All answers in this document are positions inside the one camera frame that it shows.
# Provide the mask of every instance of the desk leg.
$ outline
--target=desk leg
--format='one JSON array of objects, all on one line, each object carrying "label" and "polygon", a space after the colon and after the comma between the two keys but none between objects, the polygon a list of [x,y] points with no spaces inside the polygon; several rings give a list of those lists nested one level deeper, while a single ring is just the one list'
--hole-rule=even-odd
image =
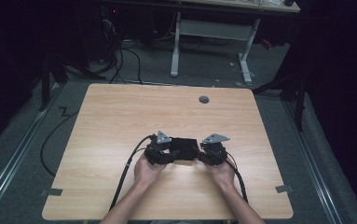
[{"label": "desk leg", "polygon": [[175,27],[175,45],[174,52],[172,53],[172,77],[178,76],[178,65],[179,65],[179,35],[181,31],[181,12],[177,12],[177,22]]},{"label": "desk leg", "polygon": [[254,42],[254,36],[256,35],[257,27],[259,26],[260,19],[256,19],[254,21],[254,25],[251,29],[250,35],[248,37],[245,50],[243,53],[239,54],[239,60],[240,60],[240,65],[241,65],[241,71],[242,75],[244,77],[244,82],[246,84],[252,84],[252,79],[251,79],[251,74],[250,70],[248,69],[248,64],[247,64],[247,57],[248,53],[250,52],[251,45]]}]

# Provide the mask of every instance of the person's left hand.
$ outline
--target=person's left hand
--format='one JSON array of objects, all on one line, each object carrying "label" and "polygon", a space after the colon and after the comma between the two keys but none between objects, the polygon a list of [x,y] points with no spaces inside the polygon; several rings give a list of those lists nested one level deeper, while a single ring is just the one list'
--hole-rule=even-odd
[{"label": "person's left hand", "polygon": [[158,179],[160,172],[166,168],[164,165],[152,165],[145,154],[141,155],[134,168],[135,184],[150,186]]}]

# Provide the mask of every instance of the table top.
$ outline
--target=table top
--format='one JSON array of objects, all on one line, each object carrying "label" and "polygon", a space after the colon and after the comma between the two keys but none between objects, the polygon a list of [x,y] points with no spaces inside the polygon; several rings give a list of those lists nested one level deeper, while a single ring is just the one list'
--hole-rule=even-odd
[{"label": "table top", "polygon": [[209,4],[209,5],[218,5],[218,6],[224,6],[224,7],[243,7],[243,8],[250,8],[250,9],[261,9],[261,10],[269,10],[269,11],[280,11],[280,12],[294,12],[298,13],[300,12],[300,7],[297,5],[296,2],[294,2],[293,5],[290,7],[286,6],[283,3],[283,0],[281,1],[280,5],[277,7],[273,7],[270,5],[259,5],[254,3],[254,1],[248,1],[248,0],[180,0],[182,2],[188,2],[188,3],[202,3],[202,4]]},{"label": "table top", "polygon": [[[200,96],[210,99],[208,104]],[[250,90],[178,86],[89,86],[43,210],[47,220],[97,220],[108,212],[125,163],[146,136],[194,138],[212,133],[230,138],[223,145],[236,160],[248,200],[262,218],[290,218],[268,136]],[[120,197],[133,184],[133,167]],[[240,184],[235,178],[236,188]],[[233,215],[200,161],[169,164],[138,204],[131,219],[231,219]]]}]

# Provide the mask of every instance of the cable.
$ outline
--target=cable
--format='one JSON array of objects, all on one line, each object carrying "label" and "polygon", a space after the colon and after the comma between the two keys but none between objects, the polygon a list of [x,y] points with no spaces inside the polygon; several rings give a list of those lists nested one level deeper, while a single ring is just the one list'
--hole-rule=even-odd
[{"label": "cable", "polygon": [[123,84],[126,84],[125,79],[123,79],[123,77],[120,74],[117,74],[118,77],[120,77],[120,79],[122,80]]},{"label": "cable", "polygon": [[[115,67],[115,65],[117,65],[117,57],[114,55],[112,57],[110,63],[106,67],[104,67],[104,68],[102,68],[100,70],[97,70],[95,72],[92,72],[92,73],[94,73],[96,75],[102,74],[102,73],[107,72],[108,70],[112,69],[113,67]],[[73,75],[78,76],[78,77],[85,76],[85,74],[73,71],[73,70],[69,69],[68,67],[65,67],[65,71],[67,73],[73,74]]]},{"label": "cable", "polygon": [[116,72],[114,73],[114,75],[112,76],[111,81],[109,81],[109,84],[111,84],[111,83],[114,81],[115,77],[118,76],[119,71],[120,71],[120,69],[122,68],[122,65],[123,65],[123,53],[122,53],[122,49],[119,49],[119,53],[120,53],[120,65],[119,65],[119,68],[117,68],[117,71],[116,71]]},{"label": "cable", "polygon": [[230,45],[239,42],[238,40],[233,40],[233,39],[228,39],[226,42],[223,43],[218,43],[216,41],[211,41],[209,40],[210,38],[205,38],[204,42],[207,44],[212,44],[212,45],[219,45],[219,46],[224,46],[224,45]]},{"label": "cable", "polygon": [[153,135],[148,135],[147,137],[143,138],[143,140],[141,140],[140,143],[138,143],[137,147],[135,147],[135,149],[132,151],[131,155],[129,156],[129,159],[126,162],[125,169],[123,170],[122,176],[120,177],[119,184],[117,185],[117,191],[115,192],[114,200],[112,201],[111,207],[109,208],[109,210],[111,210],[115,206],[115,204],[117,204],[117,198],[119,197],[119,193],[122,190],[123,182],[125,181],[126,174],[129,171],[132,158],[134,157],[135,153],[137,153],[140,150],[143,150],[142,148],[138,149],[140,147],[140,145],[146,139],[151,139],[152,137],[153,137]]},{"label": "cable", "polygon": [[140,72],[141,72],[141,61],[140,61],[140,57],[138,57],[138,55],[137,55],[134,51],[132,51],[132,50],[130,50],[130,49],[124,49],[124,50],[131,52],[132,54],[135,55],[135,57],[137,57],[137,60],[138,60],[138,74],[137,74],[137,77],[138,77],[138,80],[140,81],[140,84],[141,84],[141,85],[144,85],[143,82],[141,81],[141,77],[140,77]]},{"label": "cable", "polygon": [[173,27],[173,25],[174,25],[174,21],[175,21],[176,14],[177,14],[177,13],[174,12],[174,15],[172,16],[172,24],[170,25],[169,31],[168,31],[164,36],[162,36],[161,38],[155,39],[156,41],[158,41],[158,40],[163,40],[163,39],[168,39],[168,38],[174,36],[174,35],[171,35],[171,36],[167,36],[167,35],[169,35],[170,32],[172,31],[172,27]]},{"label": "cable", "polygon": [[234,166],[236,167],[236,169],[239,169],[239,168],[237,167],[236,160],[234,160],[233,156],[232,156],[230,153],[228,153],[228,152],[227,152],[227,155],[231,158],[231,160],[233,160]]},{"label": "cable", "polygon": [[[169,46],[172,46],[174,43],[175,43],[175,41],[174,40],[169,40],[170,38],[172,38],[173,37],[173,35],[172,36],[170,36],[169,38],[165,38],[165,39],[162,39],[162,40],[156,40],[156,41],[154,41],[154,44],[156,44],[156,45],[158,45],[158,46],[162,46],[162,47],[169,47]],[[160,43],[158,43],[158,41],[159,42],[166,42],[166,41],[169,41],[169,44],[160,44]]]},{"label": "cable", "polygon": [[41,152],[40,152],[40,158],[41,158],[41,163],[44,166],[45,170],[47,170],[47,172],[52,175],[52,176],[56,176],[55,173],[53,173],[45,164],[44,161],[44,149],[45,149],[45,145],[47,144],[47,141],[49,140],[49,138],[60,128],[60,126],[62,126],[64,124],[65,121],[67,121],[68,119],[72,118],[73,116],[77,115],[79,113],[79,111],[76,111],[74,114],[70,115],[68,118],[64,119],[62,122],[60,122],[53,130],[52,132],[48,135],[48,137],[45,139],[44,144],[42,144],[41,147]]},{"label": "cable", "polygon": [[245,202],[248,202],[248,197],[247,197],[247,192],[245,191],[245,185],[244,185],[244,181],[242,180],[241,174],[239,172],[239,169],[237,169],[237,164],[236,167],[231,164],[227,159],[224,159],[222,157],[220,157],[219,155],[217,155],[216,153],[214,153],[213,151],[210,151],[214,156],[216,156],[217,158],[223,160],[225,163],[227,163],[234,171],[234,174],[236,174],[237,178],[239,179],[239,183],[240,183],[240,188],[241,188],[241,194],[242,194],[242,198],[245,200]]},{"label": "cable", "polygon": [[122,49],[133,49],[137,46],[138,44],[138,41],[135,40],[135,39],[126,39],[126,40],[123,40],[121,43],[120,43],[120,46],[123,44],[123,42],[131,42],[131,41],[134,41],[134,44],[130,47],[127,47],[127,48],[122,48]]},{"label": "cable", "polygon": [[[190,38],[190,37],[187,37],[187,38],[182,38],[182,40],[188,40],[188,39],[197,39],[197,38]],[[199,44],[197,45],[197,46],[195,46],[194,48],[186,48],[186,47],[184,47],[184,43],[181,43],[180,42],[180,47],[182,48],[182,49],[189,49],[189,50],[192,50],[192,49],[198,49],[198,48],[200,48],[202,45],[203,45],[203,42],[204,42],[204,38],[200,38],[199,39]]]}]

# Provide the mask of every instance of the black hole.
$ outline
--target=black hole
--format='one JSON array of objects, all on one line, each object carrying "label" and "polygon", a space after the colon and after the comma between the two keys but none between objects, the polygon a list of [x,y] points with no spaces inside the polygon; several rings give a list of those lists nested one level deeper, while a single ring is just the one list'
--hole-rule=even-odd
[{"label": "black hole", "polygon": [[208,104],[210,102],[210,98],[208,98],[207,96],[200,96],[199,101],[202,104]]}]

